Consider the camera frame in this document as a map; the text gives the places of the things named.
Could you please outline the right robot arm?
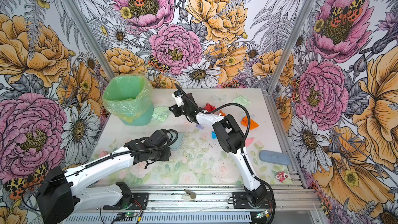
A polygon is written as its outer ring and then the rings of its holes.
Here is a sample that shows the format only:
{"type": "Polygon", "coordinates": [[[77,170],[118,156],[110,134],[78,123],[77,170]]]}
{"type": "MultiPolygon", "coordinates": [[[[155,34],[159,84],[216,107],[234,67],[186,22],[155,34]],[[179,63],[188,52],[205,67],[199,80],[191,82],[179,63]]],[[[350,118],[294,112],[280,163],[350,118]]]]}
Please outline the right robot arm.
{"type": "Polygon", "coordinates": [[[248,111],[238,103],[227,103],[213,111],[206,111],[199,108],[195,103],[192,94],[186,94],[182,90],[177,90],[172,94],[176,104],[169,107],[169,110],[179,117],[184,115],[191,123],[199,125],[208,125],[213,128],[219,145],[226,153],[231,153],[233,159],[240,171],[243,179],[243,185],[246,197],[251,207],[260,207],[265,201],[267,195],[266,183],[257,177],[252,164],[248,158],[246,150],[246,139],[250,131],[247,127],[246,131],[242,131],[237,121],[230,114],[222,116],[216,115],[215,112],[225,107],[236,106],[241,108],[246,117],[249,117],[248,111]]]}

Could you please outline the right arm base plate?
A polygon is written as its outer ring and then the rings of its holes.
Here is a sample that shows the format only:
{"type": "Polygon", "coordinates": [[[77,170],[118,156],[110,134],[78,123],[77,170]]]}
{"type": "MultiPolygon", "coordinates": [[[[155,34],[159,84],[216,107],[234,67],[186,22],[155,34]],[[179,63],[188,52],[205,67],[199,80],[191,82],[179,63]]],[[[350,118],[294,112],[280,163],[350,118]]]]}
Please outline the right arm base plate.
{"type": "Polygon", "coordinates": [[[276,208],[270,192],[260,195],[247,192],[232,192],[232,204],[235,209],[276,208]]]}

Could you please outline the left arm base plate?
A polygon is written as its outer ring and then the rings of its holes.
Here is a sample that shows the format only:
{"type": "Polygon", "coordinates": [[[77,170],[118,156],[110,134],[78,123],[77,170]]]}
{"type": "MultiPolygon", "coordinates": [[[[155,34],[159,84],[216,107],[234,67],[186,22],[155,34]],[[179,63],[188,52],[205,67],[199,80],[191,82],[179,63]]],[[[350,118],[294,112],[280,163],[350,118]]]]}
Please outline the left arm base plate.
{"type": "Polygon", "coordinates": [[[121,200],[113,206],[105,205],[104,210],[116,211],[116,210],[145,210],[148,204],[149,193],[132,193],[131,195],[125,195],[121,200]]]}

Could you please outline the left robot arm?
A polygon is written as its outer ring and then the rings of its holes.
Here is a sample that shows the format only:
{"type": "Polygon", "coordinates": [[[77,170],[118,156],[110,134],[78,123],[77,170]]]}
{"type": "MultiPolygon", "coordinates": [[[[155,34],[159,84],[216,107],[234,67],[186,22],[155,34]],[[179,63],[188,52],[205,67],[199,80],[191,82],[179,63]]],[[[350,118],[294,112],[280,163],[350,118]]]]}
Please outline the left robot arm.
{"type": "Polygon", "coordinates": [[[125,182],[104,187],[93,184],[141,162],[150,165],[169,161],[171,145],[177,139],[175,130],[156,130],[150,137],[131,140],[87,164],[65,171],[59,167],[51,169],[35,196],[43,222],[58,224],[75,211],[102,206],[116,210],[137,206],[142,211],[143,205],[125,182]]]}

